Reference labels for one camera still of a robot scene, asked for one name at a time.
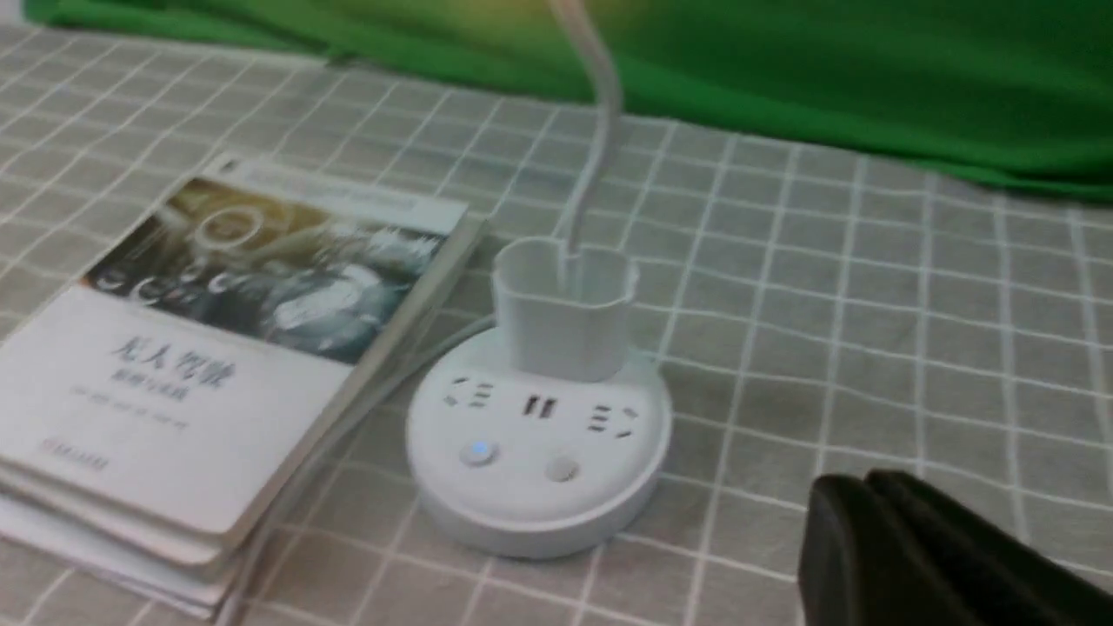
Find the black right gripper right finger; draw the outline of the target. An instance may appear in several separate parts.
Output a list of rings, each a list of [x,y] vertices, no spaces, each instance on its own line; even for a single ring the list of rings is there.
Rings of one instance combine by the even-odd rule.
[[[926,481],[873,470],[866,483],[910,527],[951,589],[985,625],[1110,625],[1101,590]]]

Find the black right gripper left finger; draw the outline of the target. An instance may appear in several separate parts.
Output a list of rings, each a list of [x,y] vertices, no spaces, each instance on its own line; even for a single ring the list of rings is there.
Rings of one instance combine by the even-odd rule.
[[[807,625],[979,625],[889,503],[860,479],[810,487],[796,573]]]

